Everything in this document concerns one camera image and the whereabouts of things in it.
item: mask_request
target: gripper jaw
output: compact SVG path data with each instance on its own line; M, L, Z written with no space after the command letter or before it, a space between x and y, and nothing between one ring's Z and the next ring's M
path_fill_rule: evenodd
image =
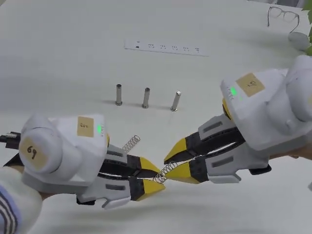
M238 170L253 175L271 170L269 156L251 149L234 123L225 115L213 117L198 132L179 141L164 163L186 161L166 174L171 180L199 184L238 183Z
M164 163L186 161L242 140L243 136L225 114L215 116L201 125L196 133L181 139L165 157Z
M94 205L98 201L103 208L111 209L129 201L144 200L164 189L164 185L148 179L99 174L83 194L77 195L77 203Z
M154 178L160 169L144 157L128 155L114 145L109 145L106 158L100 173L117 176L135 176L139 178Z

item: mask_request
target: white power strip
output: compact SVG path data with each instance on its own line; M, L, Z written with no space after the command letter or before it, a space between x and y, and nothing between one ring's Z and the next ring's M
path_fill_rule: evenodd
M141 40L128 40L124 41L125 49L141 50L150 52L163 52L171 54L182 55L195 55L195 56L208 56L207 51L203 47L192 45L176 45L172 43L154 43Z

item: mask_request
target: metal cylinder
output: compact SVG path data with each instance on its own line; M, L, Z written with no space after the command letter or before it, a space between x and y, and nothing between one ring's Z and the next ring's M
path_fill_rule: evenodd
M179 100L180 100L180 97L181 97L181 92L180 91L177 91L175 93L175 99L174 99L174 102L170 108L171 111L177 111L177 105L179 104Z
M122 105L122 100L121 100L121 84L117 84L116 85L116 102L115 104L117 106L121 106Z
M144 99L143 99L143 104L142 104L142 107L143 107L144 109L147 109L147 108L148 108L148 99L150 98L150 91L151 91L150 88L146 88L146 89L145 89L145 92L144 92Z

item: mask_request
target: paper label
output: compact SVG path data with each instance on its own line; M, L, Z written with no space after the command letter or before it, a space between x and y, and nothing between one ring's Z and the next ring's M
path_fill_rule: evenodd
M251 97L265 89L261 81L255 77L253 73L239 78L236 83L245 92L248 97Z
M41 170L47 163L48 157L42 152L42 150L27 137L19 146L19 151L24 155L36 170Z
M78 117L77 136L94 137L94 119L89 117Z

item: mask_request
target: metal spring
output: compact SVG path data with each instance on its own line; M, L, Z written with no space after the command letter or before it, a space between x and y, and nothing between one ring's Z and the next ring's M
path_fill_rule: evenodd
M130 152L130 150L132 150L133 147L135 147L135 146L138 144L138 142L139 142L140 140L141 140L141 139L140 139L139 136L134 135L134 136L127 142L127 144L125 144L125 145L122 147L122 149L123 149L126 153L128 153L128 152Z
M174 161L169 162L154 178L153 181L163 184L167 178L166 174L176 168L178 164Z
M7 138L17 138L17 134L15 134L15 133L7 133L7 134L5 134L5 136L7 137Z

